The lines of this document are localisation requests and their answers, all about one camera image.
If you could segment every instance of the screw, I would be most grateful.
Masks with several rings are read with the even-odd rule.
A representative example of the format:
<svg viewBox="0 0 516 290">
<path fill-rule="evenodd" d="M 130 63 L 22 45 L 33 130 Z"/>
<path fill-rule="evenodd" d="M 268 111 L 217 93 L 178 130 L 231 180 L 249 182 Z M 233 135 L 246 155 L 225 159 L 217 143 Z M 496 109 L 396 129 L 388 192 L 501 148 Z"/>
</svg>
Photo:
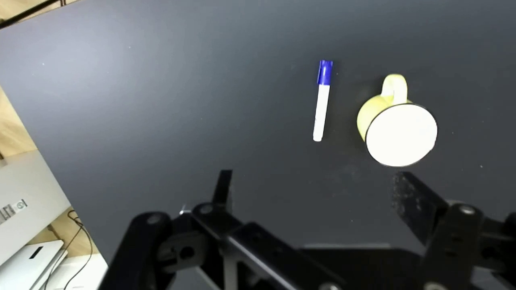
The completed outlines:
<svg viewBox="0 0 516 290">
<path fill-rule="evenodd" d="M 447 290 L 447 287 L 444 287 L 442 283 L 428 282 L 425 283 L 425 290 Z"/>
<path fill-rule="evenodd" d="M 204 205 L 199 213 L 202 214 L 212 214 L 214 213 L 214 205 Z"/>
<path fill-rule="evenodd" d="M 326 282 L 320 287 L 320 290 L 341 290 L 341 287 L 338 283 Z"/>
<path fill-rule="evenodd" d="M 472 206 L 467 206 L 467 205 L 463 205 L 463 206 L 460 206 L 460 209 L 465 213 L 465 214 L 475 214 L 475 209 L 472 208 Z"/>
<path fill-rule="evenodd" d="M 162 221 L 160 214 L 152 214 L 147 217 L 147 224 L 159 224 Z"/>
</svg>

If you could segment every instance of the marker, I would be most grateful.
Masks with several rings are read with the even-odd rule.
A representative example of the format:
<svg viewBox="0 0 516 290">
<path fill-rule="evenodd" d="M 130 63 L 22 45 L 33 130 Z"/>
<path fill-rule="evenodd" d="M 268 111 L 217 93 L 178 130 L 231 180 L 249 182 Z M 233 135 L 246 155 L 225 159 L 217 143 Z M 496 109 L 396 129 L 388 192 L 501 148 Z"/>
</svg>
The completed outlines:
<svg viewBox="0 0 516 290">
<path fill-rule="evenodd" d="M 323 140 L 333 72 L 334 72 L 334 61 L 322 60 L 320 61 L 320 72 L 318 72 L 317 118 L 313 122 L 313 140 L 315 142 Z"/>
</svg>

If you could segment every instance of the white marker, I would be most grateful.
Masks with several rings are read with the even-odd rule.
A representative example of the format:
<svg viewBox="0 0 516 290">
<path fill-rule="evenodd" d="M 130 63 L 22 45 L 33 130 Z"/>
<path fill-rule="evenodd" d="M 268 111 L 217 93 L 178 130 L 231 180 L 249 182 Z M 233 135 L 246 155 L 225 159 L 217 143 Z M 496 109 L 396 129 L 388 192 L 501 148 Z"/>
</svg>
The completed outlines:
<svg viewBox="0 0 516 290">
<path fill-rule="evenodd" d="M 328 111 L 330 90 L 333 82 L 334 61 L 322 60 L 320 72 L 318 72 L 318 105 L 317 105 L 317 118 L 313 122 L 313 140 L 322 142 L 325 135 L 325 122 Z"/>
</svg>

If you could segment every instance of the blue marker cap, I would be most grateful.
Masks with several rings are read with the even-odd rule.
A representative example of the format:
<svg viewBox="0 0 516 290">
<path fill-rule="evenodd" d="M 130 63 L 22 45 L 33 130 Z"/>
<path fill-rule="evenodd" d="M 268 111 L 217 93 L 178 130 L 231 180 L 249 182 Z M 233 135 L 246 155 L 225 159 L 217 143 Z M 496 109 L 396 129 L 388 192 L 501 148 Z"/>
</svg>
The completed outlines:
<svg viewBox="0 0 516 290">
<path fill-rule="evenodd" d="M 318 72 L 318 84 L 330 85 L 333 82 L 334 74 L 334 61 L 322 60 L 320 61 L 320 72 Z"/>
</svg>

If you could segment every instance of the dark gray surface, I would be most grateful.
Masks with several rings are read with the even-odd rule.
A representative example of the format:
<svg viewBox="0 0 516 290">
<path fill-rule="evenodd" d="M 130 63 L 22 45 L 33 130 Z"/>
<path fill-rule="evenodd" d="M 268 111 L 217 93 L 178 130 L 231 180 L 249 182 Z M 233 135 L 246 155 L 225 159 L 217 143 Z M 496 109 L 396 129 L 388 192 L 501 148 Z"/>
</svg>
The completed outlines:
<svg viewBox="0 0 516 290">
<path fill-rule="evenodd" d="M 504 217 L 516 205 L 516 2 L 88 0 L 0 31 L 0 84 L 110 259 L 130 219 L 176 214 L 233 167 L 234 208 L 293 245 L 418 248 L 394 169 L 355 129 L 375 80 L 412 77 L 439 121 L 412 167 Z M 338 61 L 312 142 L 318 60 Z"/>
</svg>

